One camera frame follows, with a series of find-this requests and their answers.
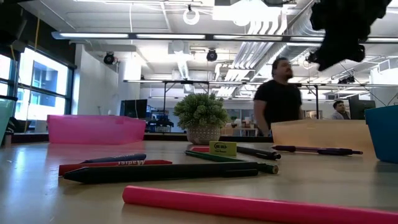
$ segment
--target yellow tag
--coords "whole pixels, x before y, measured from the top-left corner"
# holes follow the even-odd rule
[[[236,142],[210,141],[210,154],[219,156],[236,156]]]

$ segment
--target wooden tabletop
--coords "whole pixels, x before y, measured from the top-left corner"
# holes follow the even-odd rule
[[[239,144],[256,149],[269,144]],[[373,154],[321,156],[281,153],[278,175],[83,185],[58,178],[60,164],[135,152],[147,159],[205,163],[183,152],[188,142],[144,141],[124,146],[29,144],[0,149],[0,223],[264,223],[228,217],[125,205],[127,185],[211,194],[324,203],[398,211],[398,165]],[[239,155],[240,159],[263,161]]]

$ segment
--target blue plastic container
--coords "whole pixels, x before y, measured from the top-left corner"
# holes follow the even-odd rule
[[[14,105],[17,100],[18,99],[15,97],[0,95],[0,141],[4,137],[8,121],[12,116],[12,110],[14,109]]]
[[[365,119],[376,157],[398,163],[398,105],[366,110]]]

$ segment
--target computer monitor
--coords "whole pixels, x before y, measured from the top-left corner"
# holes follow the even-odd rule
[[[351,119],[365,120],[365,110],[376,107],[374,100],[348,100]]]
[[[148,100],[122,100],[120,115],[130,118],[146,118]]]

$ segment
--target woven pot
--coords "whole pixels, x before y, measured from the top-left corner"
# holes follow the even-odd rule
[[[209,145],[210,141],[218,141],[221,135],[219,127],[197,127],[187,129],[188,141],[197,145]]]

